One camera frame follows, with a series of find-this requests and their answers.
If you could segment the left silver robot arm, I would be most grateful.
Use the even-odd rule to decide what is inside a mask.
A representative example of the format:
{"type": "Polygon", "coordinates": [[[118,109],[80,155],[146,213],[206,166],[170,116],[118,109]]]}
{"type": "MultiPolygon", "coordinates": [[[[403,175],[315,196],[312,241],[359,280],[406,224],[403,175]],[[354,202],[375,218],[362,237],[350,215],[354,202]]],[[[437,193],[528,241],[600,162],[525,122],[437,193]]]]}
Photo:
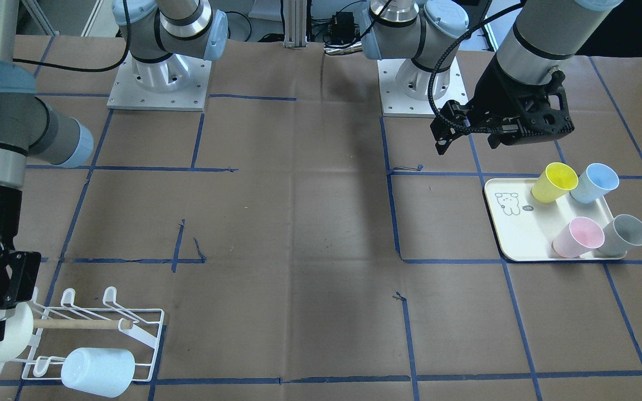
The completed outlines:
{"type": "Polygon", "coordinates": [[[563,139],[574,130],[563,66],[618,1],[519,1],[471,21],[454,1],[366,1],[358,12],[357,41],[371,60],[403,59],[410,96],[426,101],[430,129],[443,155],[454,140],[485,134],[491,148],[563,139]],[[465,104],[439,102],[439,79],[460,44],[515,12],[507,31],[465,104]]]}

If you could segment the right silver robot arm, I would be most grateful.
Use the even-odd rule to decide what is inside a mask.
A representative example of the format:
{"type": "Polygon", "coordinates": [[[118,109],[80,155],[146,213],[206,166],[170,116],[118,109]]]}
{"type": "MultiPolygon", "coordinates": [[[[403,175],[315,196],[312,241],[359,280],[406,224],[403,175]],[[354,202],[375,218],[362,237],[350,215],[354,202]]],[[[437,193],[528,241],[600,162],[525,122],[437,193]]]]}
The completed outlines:
{"type": "MultiPolygon", "coordinates": [[[[13,57],[16,1],[0,1],[0,342],[6,322],[1,314],[31,299],[41,255],[16,251],[21,188],[28,157],[56,167],[74,168],[91,155],[93,137],[79,121],[36,95],[36,79],[13,57]]],[[[75,72],[107,72],[130,64],[147,90],[178,88],[189,76],[185,58],[221,58],[228,38],[228,18],[208,1],[116,1],[115,22],[125,38],[120,60],[99,68],[48,63],[75,72]]]]}

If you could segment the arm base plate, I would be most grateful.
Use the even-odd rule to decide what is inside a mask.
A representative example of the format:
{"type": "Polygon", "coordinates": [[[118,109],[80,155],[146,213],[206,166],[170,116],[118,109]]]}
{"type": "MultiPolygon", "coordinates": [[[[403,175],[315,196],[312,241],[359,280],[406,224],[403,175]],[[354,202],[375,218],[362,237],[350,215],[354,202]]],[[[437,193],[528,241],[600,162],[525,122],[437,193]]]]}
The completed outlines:
{"type": "MultiPolygon", "coordinates": [[[[418,69],[410,59],[379,60],[377,66],[383,116],[435,117],[427,94],[429,72],[418,69]]],[[[469,101],[456,59],[449,70],[436,76],[431,92],[438,109],[450,100],[469,101]]]]}
{"type": "Polygon", "coordinates": [[[212,62],[173,54],[158,63],[128,56],[119,67],[107,106],[141,111],[199,111],[206,108],[212,62]]]}

